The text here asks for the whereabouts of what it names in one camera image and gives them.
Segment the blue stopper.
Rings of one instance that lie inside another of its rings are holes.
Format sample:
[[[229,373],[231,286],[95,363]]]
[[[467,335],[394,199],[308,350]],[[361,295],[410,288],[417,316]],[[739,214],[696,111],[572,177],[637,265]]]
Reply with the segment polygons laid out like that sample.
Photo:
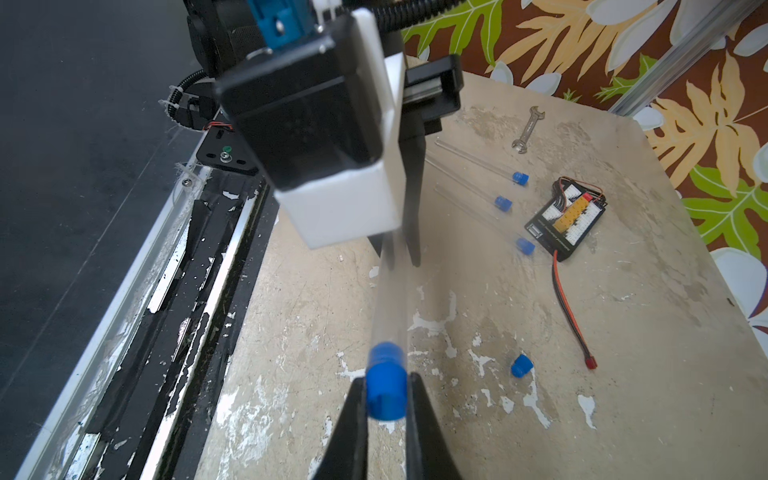
[[[380,342],[372,347],[365,380],[366,405],[370,418],[397,421],[406,415],[406,358],[399,345]]]
[[[509,212],[512,207],[512,201],[503,196],[497,196],[493,203],[497,209],[504,213]]]
[[[522,172],[514,172],[512,175],[512,181],[520,186],[526,186],[529,182],[530,177]]]
[[[521,379],[528,375],[534,368],[532,360],[525,354],[520,354],[510,366],[513,377]]]
[[[536,249],[535,244],[524,237],[517,238],[515,241],[515,245],[517,249],[526,256],[531,256]]]

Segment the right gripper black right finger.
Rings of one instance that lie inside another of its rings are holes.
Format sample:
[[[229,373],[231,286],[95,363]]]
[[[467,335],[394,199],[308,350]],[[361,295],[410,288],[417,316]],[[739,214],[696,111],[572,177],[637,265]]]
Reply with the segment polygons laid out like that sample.
[[[462,478],[443,437],[422,377],[416,372],[408,375],[406,478]]]

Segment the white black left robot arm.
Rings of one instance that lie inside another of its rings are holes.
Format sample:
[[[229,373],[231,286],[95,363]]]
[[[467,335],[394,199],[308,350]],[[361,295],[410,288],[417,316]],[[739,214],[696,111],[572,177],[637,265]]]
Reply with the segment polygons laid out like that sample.
[[[426,139],[461,105],[456,54],[412,67],[402,32],[450,1],[189,1],[200,69],[164,105],[205,166],[262,175],[310,248],[394,233],[421,262]]]

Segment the clear test tube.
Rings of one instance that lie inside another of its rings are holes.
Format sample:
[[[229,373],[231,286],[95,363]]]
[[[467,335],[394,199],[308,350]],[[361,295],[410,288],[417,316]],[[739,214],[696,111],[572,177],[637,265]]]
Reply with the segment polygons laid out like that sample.
[[[497,196],[500,196],[500,195],[493,195],[493,194],[490,194],[490,193],[484,191],[478,185],[476,185],[475,183],[473,183],[469,179],[465,178],[464,176],[460,175],[459,173],[455,172],[453,169],[448,167],[443,162],[434,159],[429,154],[426,155],[425,160],[431,166],[435,167],[436,169],[441,171],[443,174],[447,175],[452,180],[454,180],[455,182],[457,182],[461,186],[465,187],[467,190],[471,191],[472,193],[474,193],[475,195],[477,195],[478,197],[482,198],[483,200],[485,200],[486,202],[490,203],[491,205],[493,205],[495,207],[493,201],[494,201],[494,199]]]
[[[467,160],[467,161],[469,161],[469,162],[471,162],[471,163],[473,163],[473,164],[475,164],[477,166],[480,166],[480,167],[482,167],[482,168],[484,168],[484,169],[486,169],[486,170],[488,170],[488,171],[490,171],[490,172],[492,172],[492,173],[494,173],[494,174],[496,174],[496,175],[498,175],[498,176],[500,176],[500,177],[502,177],[502,178],[504,178],[506,180],[510,180],[511,182],[513,182],[512,181],[513,173],[514,172],[519,172],[519,171],[510,170],[509,168],[505,168],[505,167],[503,167],[501,165],[498,165],[496,163],[493,163],[493,162],[491,162],[489,160],[486,160],[484,158],[478,157],[477,155],[474,155],[474,154],[469,153],[469,152],[467,152],[465,150],[462,150],[462,149],[460,149],[460,148],[458,148],[456,146],[453,146],[452,144],[446,143],[446,142],[442,141],[440,138],[437,138],[434,141],[434,145],[437,146],[438,148],[446,150],[446,151],[448,151],[448,152],[450,152],[450,153],[452,153],[452,154],[454,154],[456,156],[459,156],[459,157],[461,157],[461,158],[463,158],[463,159],[465,159],[465,160]]]
[[[440,184],[436,184],[434,186],[434,191],[449,201],[451,204],[453,204],[455,207],[460,209],[463,213],[469,215],[480,225],[484,226],[489,231],[496,234],[499,238],[505,240],[508,244],[514,246],[517,249],[515,241],[519,237],[524,237],[522,234],[515,233],[511,229],[504,227],[499,219],[488,213],[478,210]]]
[[[411,259],[401,230],[383,237],[368,365],[404,363],[407,349],[407,281]]]

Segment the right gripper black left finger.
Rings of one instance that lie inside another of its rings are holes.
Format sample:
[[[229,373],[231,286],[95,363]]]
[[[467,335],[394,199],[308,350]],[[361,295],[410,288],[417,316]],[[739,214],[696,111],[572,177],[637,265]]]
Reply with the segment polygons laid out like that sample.
[[[366,383],[361,377],[354,379],[350,385],[337,425],[313,479],[366,479],[367,464]]]

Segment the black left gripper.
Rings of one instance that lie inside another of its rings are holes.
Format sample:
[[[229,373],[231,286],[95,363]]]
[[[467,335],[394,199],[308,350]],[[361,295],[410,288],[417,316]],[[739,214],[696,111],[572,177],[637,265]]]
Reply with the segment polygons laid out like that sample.
[[[441,120],[461,107],[461,59],[450,54],[405,71],[399,148],[406,175],[405,243],[414,267],[421,265],[419,210],[426,154],[425,135],[442,130]]]

